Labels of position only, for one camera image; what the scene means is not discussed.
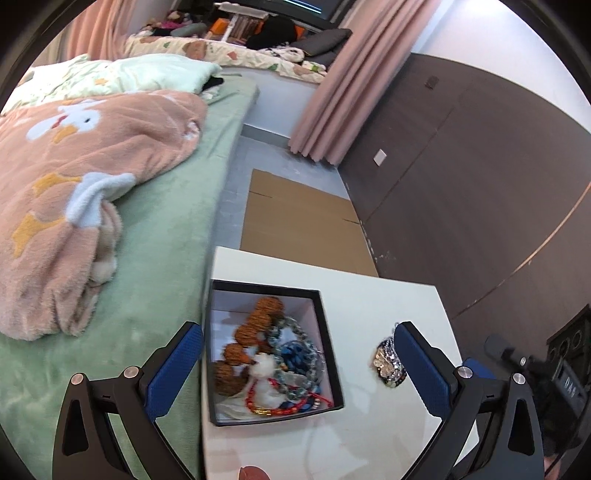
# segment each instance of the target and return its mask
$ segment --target black pillow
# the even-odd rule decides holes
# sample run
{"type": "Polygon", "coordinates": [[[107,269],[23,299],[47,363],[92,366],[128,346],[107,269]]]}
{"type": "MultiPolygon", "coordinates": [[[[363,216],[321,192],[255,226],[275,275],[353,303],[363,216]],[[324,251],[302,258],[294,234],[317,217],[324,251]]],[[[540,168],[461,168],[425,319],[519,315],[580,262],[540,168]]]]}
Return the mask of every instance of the black pillow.
{"type": "Polygon", "coordinates": [[[246,48],[260,50],[273,48],[277,45],[293,42],[297,39],[296,25],[291,18],[269,17],[263,24],[261,32],[246,41],[246,48]]]}
{"type": "Polygon", "coordinates": [[[303,50],[307,57],[314,57],[321,53],[327,52],[335,48],[343,40],[351,36],[353,32],[348,28],[334,28],[332,30],[324,30],[311,37],[298,40],[290,44],[290,47],[299,48],[303,50]]]}
{"type": "Polygon", "coordinates": [[[314,63],[320,63],[324,65],[327,69],[330,65],[335,61],[337,54],[333,51],[325,51],[320,55],[315,55],[313,57],[306,57],[307,61],[313,61],[314,63]]]}

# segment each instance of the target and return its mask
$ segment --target cartoon print blanket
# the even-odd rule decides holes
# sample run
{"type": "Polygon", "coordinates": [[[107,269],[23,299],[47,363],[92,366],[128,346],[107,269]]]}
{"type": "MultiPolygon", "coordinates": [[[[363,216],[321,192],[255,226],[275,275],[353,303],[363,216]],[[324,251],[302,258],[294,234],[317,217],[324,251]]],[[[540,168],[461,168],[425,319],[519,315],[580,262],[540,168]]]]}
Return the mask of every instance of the cartoon print blanket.
{"type": "Polygon", "coordinates": [[[147,53],[174,53],[193,60],[217,63],[222,67],[246,67],[269,70],[282,77],[322,83],[327,75],[323,65],[304,61],[297,65],[269,52],[250,50],[245,47],[215,40],[177,37],[136,37],[132,35],[125,44],[126,57],[138,57],[147,53]]]}
{"type": "Polygon", "coordinates": [[[0,119],[0,332],[83,332],[116,269],[111,202],[184,161],[206,110],[192,93],[159,90],[0,119]]]}

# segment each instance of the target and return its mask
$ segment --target white wall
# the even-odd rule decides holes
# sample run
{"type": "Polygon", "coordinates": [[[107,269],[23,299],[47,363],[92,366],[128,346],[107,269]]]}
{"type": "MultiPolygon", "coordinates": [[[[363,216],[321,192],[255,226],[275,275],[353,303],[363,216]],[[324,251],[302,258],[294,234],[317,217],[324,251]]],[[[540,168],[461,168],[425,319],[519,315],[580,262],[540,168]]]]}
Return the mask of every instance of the white wall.
{"type": "Polygon", "coordinates": [[[591,132],[591,106],[570,72],[538,34],[499,0],[443,0],[413,51],[511,80],[591,132]]]}
{"type": "Polygon", "coordinates": [[[177,1],[173,0],[138,0],[135,11],[129,22],[128,35],[137,33],[150,18],[155,18],[158,21],[164,20],[168,10],[173,10],[173,5],[177,1]]]}
{"type": "Polygon", "coordinates": [[[223,70],[240,73],[243,77],[254,80],[259,87],[259,97],[244,123],[287,138],[291,137],[318,87],[315,83],[280,77],[268,70],[240,67],[225,67],[223,70]]]}

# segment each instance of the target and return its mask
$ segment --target black box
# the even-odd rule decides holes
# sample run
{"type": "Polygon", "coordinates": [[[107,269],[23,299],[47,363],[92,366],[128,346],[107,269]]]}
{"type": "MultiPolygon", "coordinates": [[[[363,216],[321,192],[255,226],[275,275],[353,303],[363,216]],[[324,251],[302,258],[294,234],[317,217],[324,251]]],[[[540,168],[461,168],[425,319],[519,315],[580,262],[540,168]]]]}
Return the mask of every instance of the black box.
{"type": "Polygon", "coordinates": [[[209,398],[203,399],[203,401],[207,401],[209,404],[209,418],[214,425],[252,425],[292,420],[318,415],[327,411],[340,410],[345,406],[319,291],[213,280],[204,321],[204,334],[206,342],[207,394],[209,398]],[[253,420],[232,419],[216,411],[216,400],[223,397],[215,393],[213,363],[222,359],[223,346],[235,341],[232,337],[234,330],[244,323],[248,315],[254,310],[256,302],[261,297],[268,296],[278,297],[283,301],[285,313],[299,322],[315,347],[323,352],[326,366],[320,381],[320,388],[322,389],[322,396],[331,400],[333,407],[327,407],[326,404],[321,403],[317,410],[288,416],[261,416],[260,419],[253,420]]]}

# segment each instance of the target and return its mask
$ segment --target floral bedding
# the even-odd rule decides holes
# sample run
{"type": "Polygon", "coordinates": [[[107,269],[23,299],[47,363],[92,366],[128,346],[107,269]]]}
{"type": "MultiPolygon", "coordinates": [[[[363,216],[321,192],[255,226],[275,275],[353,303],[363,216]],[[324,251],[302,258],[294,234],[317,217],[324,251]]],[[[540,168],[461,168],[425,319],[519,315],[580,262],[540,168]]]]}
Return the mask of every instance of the floral bedding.
{"type": "Polygon", "coordinates": [[[305,61],[297,65],[270,54],[215,40],[135,35],[128,38],[125,44],[126,57],[148,53],[174,53],[193,60],[211,61],[222,67],[270,70],[282,77],[310,83],[321,83],[326,75],[326,69],[316,63],[305,61]]]}

